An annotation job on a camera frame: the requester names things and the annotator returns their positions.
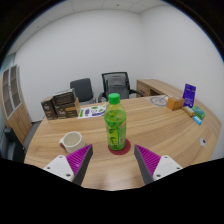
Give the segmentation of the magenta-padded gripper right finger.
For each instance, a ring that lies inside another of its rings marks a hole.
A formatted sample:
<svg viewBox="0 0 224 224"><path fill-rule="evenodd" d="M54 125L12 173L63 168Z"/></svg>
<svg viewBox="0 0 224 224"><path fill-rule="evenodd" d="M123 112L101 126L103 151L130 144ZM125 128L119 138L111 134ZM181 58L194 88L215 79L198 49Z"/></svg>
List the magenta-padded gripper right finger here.
<svg viewBox="0 0 224 224"><path fill-rule="evenodd" d="M168 155L159 156L140 145L135 145L134 155L145 185L182 169L182 167Z"/></svg>

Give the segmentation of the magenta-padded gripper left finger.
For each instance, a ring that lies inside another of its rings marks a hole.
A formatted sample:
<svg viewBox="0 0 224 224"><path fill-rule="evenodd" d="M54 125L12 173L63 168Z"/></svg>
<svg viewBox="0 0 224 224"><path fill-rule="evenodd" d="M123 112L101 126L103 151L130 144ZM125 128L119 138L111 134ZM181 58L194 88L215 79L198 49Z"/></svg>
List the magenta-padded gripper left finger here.
<svg viewBox="0 0 224 224"><path fill-rule="evenodd" d="M87 145L68 156L57 156L44 167L44 170L80 186L92 155L93 147Z"/></svg>

